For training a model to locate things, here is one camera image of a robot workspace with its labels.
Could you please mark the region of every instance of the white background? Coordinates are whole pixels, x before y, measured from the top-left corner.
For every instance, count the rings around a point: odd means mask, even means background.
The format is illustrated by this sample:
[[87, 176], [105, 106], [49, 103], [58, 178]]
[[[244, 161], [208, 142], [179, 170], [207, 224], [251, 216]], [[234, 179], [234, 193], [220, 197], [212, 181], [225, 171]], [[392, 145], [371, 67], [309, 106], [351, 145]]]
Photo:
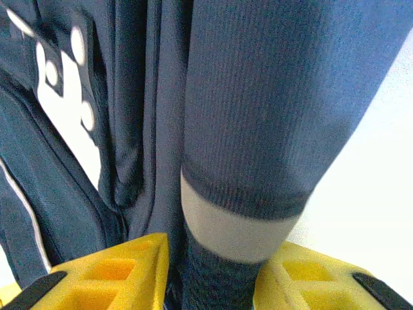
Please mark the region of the white background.
[[[289, 240], [368, 269], [413, 304], [413, 31]], [[0, 253], [0, 287], [13, 281]]]

